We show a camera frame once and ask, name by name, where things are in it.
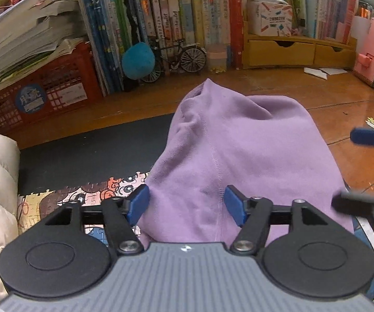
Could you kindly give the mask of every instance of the black round motor cover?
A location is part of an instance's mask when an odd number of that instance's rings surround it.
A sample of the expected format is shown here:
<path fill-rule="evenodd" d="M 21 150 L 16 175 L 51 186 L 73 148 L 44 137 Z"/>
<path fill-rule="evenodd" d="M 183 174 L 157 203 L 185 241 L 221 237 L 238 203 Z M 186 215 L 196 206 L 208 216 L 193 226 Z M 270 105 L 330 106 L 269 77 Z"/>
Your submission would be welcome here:
<path fill-rule="evenodd" d="M 89 288 L 105 275 L 111 259 L 101 241 L 61 225 L 38 227 L 0 253 L 0 278 L 8 292 L 64 297 Z"/>
<path fill-rule="evenodd" d="M 338 299 L 367 291 L 374 276 L 374 253 L 347 231 L 307 226 L 268 245 L 262 266 L 286 291 Z"/>

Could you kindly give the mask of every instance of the red book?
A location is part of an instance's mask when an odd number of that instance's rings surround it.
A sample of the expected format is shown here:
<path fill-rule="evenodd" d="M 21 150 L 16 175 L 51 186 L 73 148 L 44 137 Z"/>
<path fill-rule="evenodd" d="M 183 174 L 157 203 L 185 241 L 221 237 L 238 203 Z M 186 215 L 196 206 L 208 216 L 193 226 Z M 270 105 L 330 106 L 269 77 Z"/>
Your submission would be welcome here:
<path fill-rule="evenodd" d="M 348 0 L 346 18 L 344 20 L 344 34 L 342 43 L 348 43 L 353 17 L 358 10 L 359 0 Z"/>
<path fill-rule="evenodd" d="M 229 0 L 230 5 L 230 46 L 232 50 L 232 65 L 242 68 L 243 51 L 243 12 L 242 0 Z"/>

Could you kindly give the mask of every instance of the screw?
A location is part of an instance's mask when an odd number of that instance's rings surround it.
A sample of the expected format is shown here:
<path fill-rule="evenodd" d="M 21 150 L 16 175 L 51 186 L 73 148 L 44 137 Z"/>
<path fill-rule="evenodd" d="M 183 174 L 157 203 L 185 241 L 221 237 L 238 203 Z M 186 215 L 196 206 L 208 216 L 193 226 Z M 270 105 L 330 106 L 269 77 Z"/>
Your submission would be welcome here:
<path fill-rule="evenodd" d="M 234 248 L 241 252 L 250 251 L 253 249 L 253 243 L 250 241 L 240 240 L 234 244 Z"/>
<path fill-rule="evenodd" d="M 124 251 L 124 252 L 136 252 L 140 249 L 140 244 L 139 242 L 137 241 L 124 241 L 124 242 L 121 242 L 120 245 L 119 245 L 119 248 Z"/>

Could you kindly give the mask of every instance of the wooden drawer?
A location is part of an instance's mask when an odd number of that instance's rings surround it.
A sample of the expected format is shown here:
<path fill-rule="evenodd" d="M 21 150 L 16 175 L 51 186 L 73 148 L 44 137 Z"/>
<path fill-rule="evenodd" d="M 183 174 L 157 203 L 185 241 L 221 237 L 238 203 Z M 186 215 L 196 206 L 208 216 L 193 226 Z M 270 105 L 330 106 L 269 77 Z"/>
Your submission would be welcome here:
<path fill-rule="evenodd" d="M 249 66 L 312 66 L 315 44 L 249 40 Z"/>
<path fill-rule="evenodd" d="M 320 44 L 315 45 L 314 66 L 319 68 L 350 68 L 355 65 L 356 52 Z"/>

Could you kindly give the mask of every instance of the miniature bicycle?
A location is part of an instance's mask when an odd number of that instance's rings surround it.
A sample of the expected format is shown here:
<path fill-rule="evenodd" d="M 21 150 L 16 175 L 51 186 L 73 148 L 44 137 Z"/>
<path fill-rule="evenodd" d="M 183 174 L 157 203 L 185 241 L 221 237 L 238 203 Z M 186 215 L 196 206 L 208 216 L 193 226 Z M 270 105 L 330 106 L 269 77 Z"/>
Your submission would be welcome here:
<path fill-rule="evenodd" d="M 178 67 L 181 67 L 189 73 L 197 73 L 204 68 L 207 57 L 205 51 L 200 46 L 197 44 L 184 45 L 184 39 L 176 40 L 176 42 L 177 45 L 160 48 L 159 39 L 150 38 L 149 43 L 155 55 L 155 66 L 154 70 L 149 75 L 141 78 L 142 81 L 153 83 L 158 80 L 163 71 L 164 62 L 169 63 L 171 70 L 177 70 Z M 176 53 L 174 59 L 169 61 L 166 55 L 162 55 L 162 52 L 171 48 L 176 48 Z"/>

